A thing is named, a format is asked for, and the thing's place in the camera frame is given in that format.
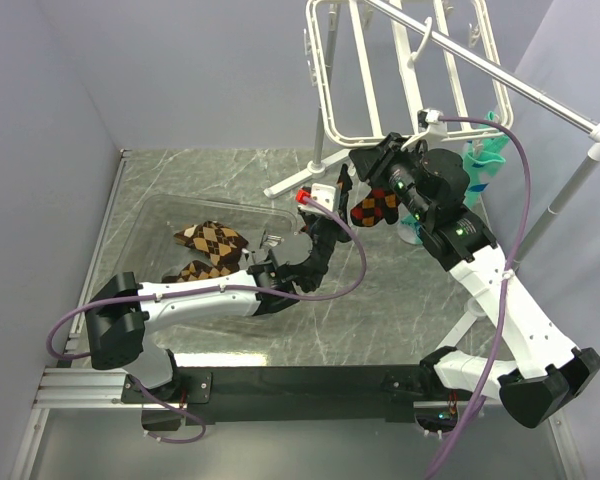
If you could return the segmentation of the teal patterned sock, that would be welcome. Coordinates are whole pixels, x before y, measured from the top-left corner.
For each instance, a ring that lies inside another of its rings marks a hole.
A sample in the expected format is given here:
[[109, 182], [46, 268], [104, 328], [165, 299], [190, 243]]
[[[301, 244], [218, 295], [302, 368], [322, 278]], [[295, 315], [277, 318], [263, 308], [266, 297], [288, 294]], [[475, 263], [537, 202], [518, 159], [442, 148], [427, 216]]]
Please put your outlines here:
[[506, 135], [471, 140], [463, 152], [463, 168], [469, 175], [464, 204], [472, 208], [487, 189], [491, 180], [506, 164], [501, 151], [510, 139]]
[[422, 241], [419, 235], [420, 224], [411, 215], [405, 216], [397, 224], [397, 233], [399, 238], [410, 245], [421, 245]]

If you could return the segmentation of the white clip sock hanger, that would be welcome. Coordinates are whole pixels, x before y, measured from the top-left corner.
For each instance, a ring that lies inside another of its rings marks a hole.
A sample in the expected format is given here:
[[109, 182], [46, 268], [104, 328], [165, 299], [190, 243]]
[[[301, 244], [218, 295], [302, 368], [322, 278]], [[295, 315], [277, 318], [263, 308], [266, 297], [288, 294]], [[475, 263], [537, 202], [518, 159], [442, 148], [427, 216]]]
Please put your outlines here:
[[[425, 105], [421, 95], [420, 78], [418, 77], [416, 65], [426, 50], [428, 44], [433, 42], [434, 33], [447, 35], [448, 16], [453, 10], [449, 1], [425, 1], [432, 4], [433, 16], [428, 16], [422, 23], [423, 33], [417, 48], [412, 49], [407, 25], [397, 20], [390, 19], [391, 34], [398, 75], [400, 77], [405, 105], [408, 109], [411, 130], [408, 133], [421, 133], [422, 128], [418, 123], [418, 114], [425, 110]], [[322, 34], [319, 27], [318, 9], [323, 3], [329, 5], [328, 11], [328, 32], [326, 44], [323, 45]], [[324, 143], [325, 137], [343, 148], [361, 147], [372, 145], [375, 141], [384, 138], [382, 135], [382, 125], [377, 106], [376, 91], [373, 84], [372, 70], [369, 62], [367, 45], [364, 31], [368, 28], [370, 19], [373, 17], [372, 10], [380, 11], [379, 7], [371, 5], [370, 1], [307, 1], [305, 7], [305, 17], [307, 27], [304, 30], [305, 55], [308, 57], [308, 66], [311, 74], [312, 85], [317, 88], [319, 97], [319, 114], [316, 130], [316, 145], [314, 149], [318, 150], [318, 144]], [[486, 58], [500, 66], [500, 59], [497, 50], [496, 40], [493, 34], [489, 12], [486, 1], [471, 1], [476, 14], [476, 25], [470, 25], [469, 45], [474, 46], [476, 42], [481, 41]], [[352, 25], [354, 43], [358, 64], [362, 79], [362, 88], [364, 99], [367, 105], [369, 122], [371, 126], [371, 136], [347, 136], [341, 134], [336, 126], [335, 110], [331, 92], [331, 79], [333, 62], [335, 59], [335, 49], [337, 35], [339, 30], [339, 19], [341, 7], [346, 6]], [[464, 91], [458, 72], [455, 58], [460, 54], [450, 53], [445, 50], [442, 54], [446, 68], [446, 78], [449, 81], [451, 95], [457, 113], [460, 116], [468, 116]], [[505, 127], [511, 127], [514, 124], [514, 111], [511, 105], [510, 97], [504, 81], [492, 77], [496, 107], [499, 113], [494, 118], [500, 121]], [[459, 130], [451, 131], [446, 138], [448, 141], [472, 141], [475, 139], [494, 138], [500, 134], [496, 133], [495, 128], [488, 127], [486, 132], [473, 127], [469, 127], [466, 122], [461, 122]]]

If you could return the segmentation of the red black argyle sock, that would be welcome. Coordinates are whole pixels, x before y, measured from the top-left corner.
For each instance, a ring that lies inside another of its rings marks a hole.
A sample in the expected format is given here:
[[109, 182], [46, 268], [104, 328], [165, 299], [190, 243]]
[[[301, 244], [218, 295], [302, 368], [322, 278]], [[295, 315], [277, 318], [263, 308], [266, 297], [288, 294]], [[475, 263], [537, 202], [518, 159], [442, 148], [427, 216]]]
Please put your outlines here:
[[373, 188], [367, 196], [350, 210], [355, 226], [371, 228], [381, 221], [393, 225], [399, 220], [400, 200], [396, 194], [382, 188]]
[[340, 168], [336, 185], [339, 191], [337, 212], [341, 220], [344, 223], [348, 223], [348, 201], [349, 193], [353, 188], [353, 181], [351, 175], [349, 174], [349, 168], [346, 164], [343, 164]]

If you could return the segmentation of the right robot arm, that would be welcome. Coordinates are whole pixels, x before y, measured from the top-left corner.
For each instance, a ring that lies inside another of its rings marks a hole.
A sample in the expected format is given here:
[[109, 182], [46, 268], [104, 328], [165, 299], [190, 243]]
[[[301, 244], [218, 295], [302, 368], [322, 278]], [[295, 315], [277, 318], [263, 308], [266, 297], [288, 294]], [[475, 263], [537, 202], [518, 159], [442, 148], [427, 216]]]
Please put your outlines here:
[[578, 397], [600, 370], [600, 356], [561, 333], [513, 272], [482, 219], [468, 209], [469, 176], [460, 155], [389, 134], [349, 157], [361, 181], [397, 197], [420, 224], [425, 250], [461, 284], [484, 316], [502, 329], [513, 358], [488, 366], [482, 357], [443, 346], [421, 364], [419, 387], [440, 399], [464, 390], [501, 401], [519, 424], [535, 428]]

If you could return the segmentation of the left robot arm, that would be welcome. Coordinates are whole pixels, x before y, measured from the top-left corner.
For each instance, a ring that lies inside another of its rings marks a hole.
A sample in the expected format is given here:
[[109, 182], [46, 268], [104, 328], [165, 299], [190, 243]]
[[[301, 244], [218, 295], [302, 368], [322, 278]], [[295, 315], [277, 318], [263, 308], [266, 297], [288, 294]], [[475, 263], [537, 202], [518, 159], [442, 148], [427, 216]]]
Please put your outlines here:
[[139, 283], [119, 274], [93, 297], [86, 312], [88, 356], [99, 371], [121, 369], [156, 401], [166, 402], [182, 383], [171, 350], [155, 343], [157, 332], [205, 316], [257, 317], [301, 301], [317, 290], [339, 243], [350, 241], [346, 208], [352, 188], [347, 168], [334, 186], [314, 184], [298, 193], [303, 228], [260, 252], [223, 224], [207, 221], [180, 232], [206, 262], [173, 280]]

